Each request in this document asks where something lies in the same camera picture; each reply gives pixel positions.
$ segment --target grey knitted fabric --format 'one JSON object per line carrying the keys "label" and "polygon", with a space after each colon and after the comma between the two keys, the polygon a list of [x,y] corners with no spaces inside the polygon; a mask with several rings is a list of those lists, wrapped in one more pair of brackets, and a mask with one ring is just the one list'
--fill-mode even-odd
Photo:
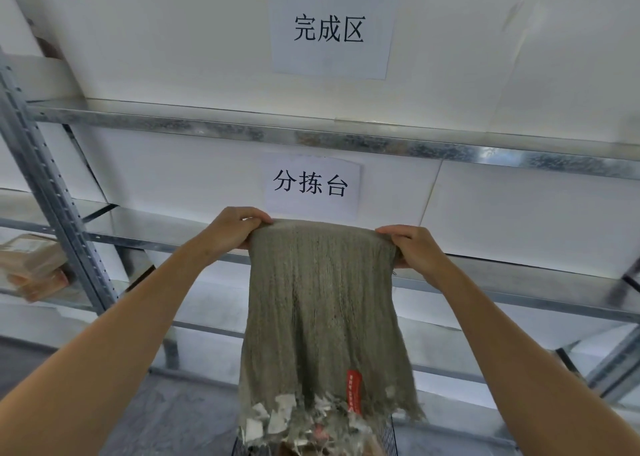
{"label": "grey knitted fabric", "polygon": [[325,394],[345,401],[348,370],[362,374],[362,416],[372,427],[398,409],[424,416],[392,303],[398,252],[387,236],[275,221],[253,232],[249,254],[241,427],[255,404],[277,411],[278,395],[294,394],[308,411]]}

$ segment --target hand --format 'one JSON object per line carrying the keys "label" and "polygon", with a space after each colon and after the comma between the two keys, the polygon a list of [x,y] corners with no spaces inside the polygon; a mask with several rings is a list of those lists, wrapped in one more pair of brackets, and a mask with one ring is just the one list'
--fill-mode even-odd
{"label": "hand", "polygon": [[415,269],[435,288],[438,288],[439,274],[454,266],[424,227],[388,225],[377,228],[376,232],[390,234],[393,243],[402,251],[403,258],[396,267]]}
{"label": "hand", "polygon": [[189,241],[204,256],[205,265],[214,263],[232,249],[248,249],[248,237],[263,222],[273,223],[269,215],[254,207],[227,207],[213,222]]}

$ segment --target red label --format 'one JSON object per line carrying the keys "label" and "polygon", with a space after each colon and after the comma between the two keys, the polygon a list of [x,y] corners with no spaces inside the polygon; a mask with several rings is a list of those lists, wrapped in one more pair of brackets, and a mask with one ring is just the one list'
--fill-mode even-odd
{"label": "red label", "polygon": [[362,382],[362,374],[357,370],[347,371],[347,404],[349,410],[356,414],[362,415],[360,409],[360,383]]}

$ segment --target forearm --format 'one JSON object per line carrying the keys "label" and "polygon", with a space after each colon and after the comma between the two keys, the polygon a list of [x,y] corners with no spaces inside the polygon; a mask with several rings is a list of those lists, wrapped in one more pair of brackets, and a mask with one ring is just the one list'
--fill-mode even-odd
{"label": "forearm", "polygon": [[525,456],[640,454],[640,438],[452,263],[438,288]]}
{"label": "forearm", "polygon": [[0,402],[0,454],[97,453],[205,263],[188,245]]}

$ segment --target grey floor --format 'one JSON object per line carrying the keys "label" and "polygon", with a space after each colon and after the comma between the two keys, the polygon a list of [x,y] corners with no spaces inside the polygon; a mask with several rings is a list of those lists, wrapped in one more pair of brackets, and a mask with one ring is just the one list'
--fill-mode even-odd
{"label": "grey floor", "polygon": [[[0,339],[0,398],[42,363],[48,350]],[[100,456],[228,456],[236,439],[236,391],[150,374]],[[396,427],[400,456],[515,456],[511,448],[408,426]]]}

